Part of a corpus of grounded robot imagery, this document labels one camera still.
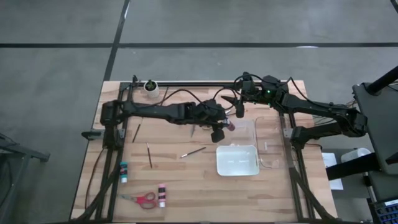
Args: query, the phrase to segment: gray floor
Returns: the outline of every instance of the gray floor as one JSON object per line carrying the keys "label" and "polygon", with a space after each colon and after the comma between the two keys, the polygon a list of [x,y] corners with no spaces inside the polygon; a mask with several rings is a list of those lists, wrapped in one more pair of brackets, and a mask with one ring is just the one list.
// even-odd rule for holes
{"label": "gray floor", "polygon": [[[0,0],[0,43],[112,43],[123,0]],[[396,42],[390,0],[133,0],[121,42]],[[32,161],[13,223],[68,220],[111,49],[0,49],[0,132],[51,152]],[[398,48],[119,49],[111,80],[231,80],[243,71],[305,80],[309,97],[346,103],[351,86],[397,65]],[[368,138],[320,141],[367,147]],[[361,196],[336,198],[364,220]],[[354,205],[358,209],[346,212]]]}

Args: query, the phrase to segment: small plant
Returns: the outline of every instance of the small plant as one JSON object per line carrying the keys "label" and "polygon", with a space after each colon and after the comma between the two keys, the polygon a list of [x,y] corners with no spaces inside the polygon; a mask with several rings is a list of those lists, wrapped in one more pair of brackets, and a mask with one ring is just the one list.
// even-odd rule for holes
{"label": "small plant", "polygon": [[148,82],[145,84],[145,89],[147,91],[153,91],[156,89],[156,82],[153,82],[152,80],[148,80]]}

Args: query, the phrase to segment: scissors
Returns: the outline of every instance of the scissors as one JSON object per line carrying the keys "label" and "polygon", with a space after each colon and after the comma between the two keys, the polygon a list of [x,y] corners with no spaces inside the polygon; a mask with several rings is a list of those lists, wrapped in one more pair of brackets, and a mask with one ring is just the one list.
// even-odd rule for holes
{"label": "scissors", "polygon": [[143,209],[152,209],[156,207],[156,201],[155,201],[156,194],[154,192],[149,192],[144,196],[140,197],[133,197],[130,195],[120,195],[120,196],[126,200],[131,200],[133,202],[136,202]]}

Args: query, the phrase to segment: wooden tabletop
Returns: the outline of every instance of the wooden tabletop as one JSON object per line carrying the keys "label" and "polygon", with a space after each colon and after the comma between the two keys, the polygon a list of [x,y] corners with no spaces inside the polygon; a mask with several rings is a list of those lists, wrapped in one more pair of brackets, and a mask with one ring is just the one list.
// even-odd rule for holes
{"label": "wooden tabletop", "polygon": [[[101,105],[115,100],[120,82],[104,82],[97,107],[93,128],[103,129],[100,124]],[[296,81],[306,94],[303,81]],[[290,93],[301,97],[289,83]],[[138,88],[133,93],[134,101],[155,103],[166,93],[178,88],[160,88],[157,99],[148,99]],[[189,87],[201,100],[213,97],[219,88]],[[221,95],[232,96],[223,90],[217,97],[225,108],[229,103]],[[195,101],[186,92],[178,92],[164,105]],[[222,177],[216,170],[216,148],[211,142],[211,131],[196,127],[191,138],[191,125],[177,126],[164,120],[131,117],[126,133],[123,161],[128,162],[128,182],[118,185],[118,195],[141,196],[157,192],[159,184],[166,185],[166,208],[142,209],[138,204],[117,197],[114,222],[293,222],[297,221],[290,186],[289,172],[280,133],[278,113],[267,105],[245,104],[243,119],[256,125],[257,148],[265,167],[260,173],[246,177]],[[296,113],[297,126],[313,126],[311,115]],[[150,168],[146,143],[149,143],[153,169]],[[205,150],[183,159],[180,156],[206,146]],[[102,140],[90,141],[83,170],[76,193],[72,217],[84,211],[86,189],[96,158],[102,150]],[[106,150],[101,155],[91,184],[89,201],[93,200],[100,188]],[[322,154],[317,146],[306,146],[303,157],[311,191],[327,211],[336,217],[335,204],[326,176]],[[305,210],[305,201],[301,194]],[[104,215],[108,203],[104,205]]]}

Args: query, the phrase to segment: white plastic tray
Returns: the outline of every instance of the white plastic tray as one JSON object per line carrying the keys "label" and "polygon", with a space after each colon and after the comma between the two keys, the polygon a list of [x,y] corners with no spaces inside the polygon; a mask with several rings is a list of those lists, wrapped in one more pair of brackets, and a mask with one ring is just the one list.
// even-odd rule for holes
{"label": "white plastic tray", "polygon": [[217,173],[222,176],[258,175],[257,149],[254,146],[218,146]]}

